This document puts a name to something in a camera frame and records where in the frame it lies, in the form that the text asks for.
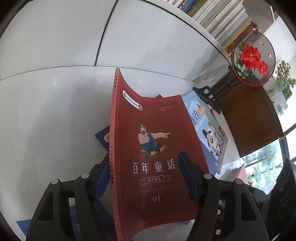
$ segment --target cartoon character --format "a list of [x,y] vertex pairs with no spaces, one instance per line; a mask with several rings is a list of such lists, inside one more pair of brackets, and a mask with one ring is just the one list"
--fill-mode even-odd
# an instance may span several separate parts
[[161,144],[157,144],[155,142],[155,139],[157,138],[164,138],[166,139],[170,133],[147,133],[146,132],[146,127],[144,125],[139,125],[139,131],[140,133],[138,134],[138,139],[139,142],[142,146],[142,151],[143,152],[148,152],[150,153],[151,156],[154,156],[157,151],[163,152],[165,149],[165,146],[162,146]]
[[198,114],[199,115],[203,115],[204,113],[205,113],[205,107],[204,106],[200,106],[199,104],[197,104],[197,106],[198,106]]
[[198,109],[197,110],[193,110],[193,116],[196,119],[200,119],[200,116],[202,116],[205,113],[205,107],[204,106],[200,106],[199,104],[197,104]]
[[202,133],[204,134],[205,138],[207,139],[207,144],[211,148],[211,152],[212,153],[215,152],[216,156],[219,157],[219,155],[222,154],[222,152],[221,152],[221,146],[218,144],[216,136],[213,134],[212,131],[207,132],[206,130],[202,130]]
[[212,132],[211,136],[215,135],[218,145],[223,146],[223,144],[224,144],[224,136],[223,136],[223,133],[220,130],[220,127],[219,127],[218,131],[216,131],[216,128],[214,127],[214,125],[212,123],[209,122],[209,126],[210,126],[210,130]]

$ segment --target white label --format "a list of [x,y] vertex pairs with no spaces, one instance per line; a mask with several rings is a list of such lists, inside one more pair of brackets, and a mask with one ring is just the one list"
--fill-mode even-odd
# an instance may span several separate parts
[[135,108],[137,108],[138,110],[142,110],[143,107],[136,101],[134,101],[125,91],[122,91],[122,94],[124,96],[124,98]]

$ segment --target red peony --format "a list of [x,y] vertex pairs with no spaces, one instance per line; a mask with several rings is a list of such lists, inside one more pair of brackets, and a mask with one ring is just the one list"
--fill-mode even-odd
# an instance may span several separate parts
[[267,63],[265,63],[264,61],[262,61],[258,67],[258,71],[260,74],[262,74],[263,76],[267,75],[267,72],[269,70],[269,67],[267,65]]
[[247,45],[242,51],[241,59],[247,69],[257,69],[260,65],[261,54],[257,48]]

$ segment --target trees outside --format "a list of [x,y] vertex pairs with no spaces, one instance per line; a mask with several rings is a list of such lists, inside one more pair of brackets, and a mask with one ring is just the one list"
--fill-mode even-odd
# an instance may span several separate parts
[[282,60],[275,72],[277,75],[276,81],[267,91],[269,97],[272,97],[279,91],[289,90],[296,85],[296,79],[290,77],[290,70],[290,64]]
[[268,186],[276,181],[279,171],[283,167],[282,164],[276,165],[275,163],[277,151],[277,144],[270,143],[258,151],[256,160],[262,161],[246,168],[248,180],[253,183],[254,187]]

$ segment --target black clamp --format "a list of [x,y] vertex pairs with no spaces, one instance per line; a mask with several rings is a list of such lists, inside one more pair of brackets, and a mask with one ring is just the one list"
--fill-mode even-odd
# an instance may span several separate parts
[[178,164],[190,196],[200,203],[187,241],[269,240],[258,207],[242,180],[218,180],[193,164],[186,152],[179,154]]

